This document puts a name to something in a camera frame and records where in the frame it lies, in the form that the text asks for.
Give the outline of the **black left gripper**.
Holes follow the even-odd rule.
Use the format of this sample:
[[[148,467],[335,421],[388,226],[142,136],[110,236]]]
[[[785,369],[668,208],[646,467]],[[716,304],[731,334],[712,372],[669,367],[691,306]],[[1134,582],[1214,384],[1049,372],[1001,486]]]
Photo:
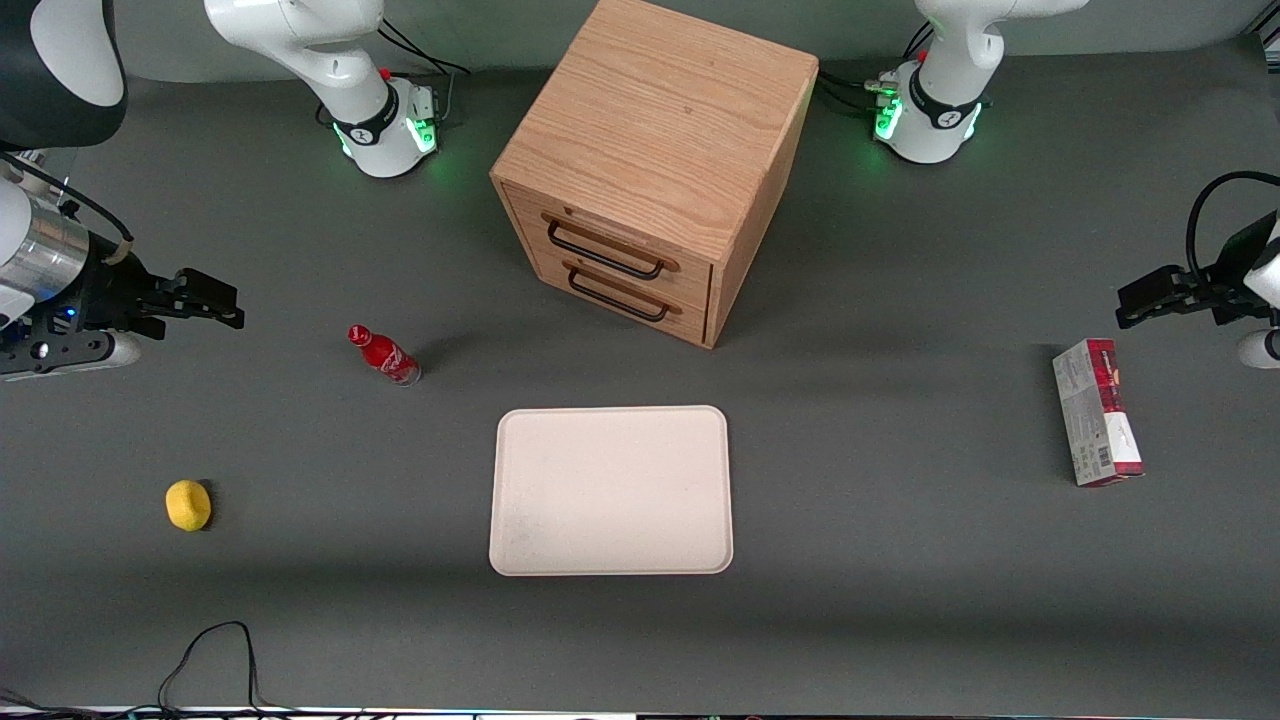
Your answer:
[[[1216,260],[1199,261],[1196,241],[1188,249],[1189,273],[1179,265],[1160,266],[1117,291],[1117,327],[1128,331],[1142,322],[1167,315],[1208,311],[1216,325],[1240,319],[1277,324],[1277,302],[1245,284],[1277,238],[1277,213],[1260,218],[1230,236]]]

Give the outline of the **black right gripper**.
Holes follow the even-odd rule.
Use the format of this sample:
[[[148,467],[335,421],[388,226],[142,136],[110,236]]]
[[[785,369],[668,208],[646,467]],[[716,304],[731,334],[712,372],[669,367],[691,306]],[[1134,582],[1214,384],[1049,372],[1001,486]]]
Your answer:
[[[134,255],[115,265],[105,259],[116,250],[92,240],[86,263],[72,284],[52,300],[52,316],[72,331],[118,331],[164,340],[165,320],[209,319],[234,331],[244,328],[234,286],[193,268],[170,279],[150,273]]]

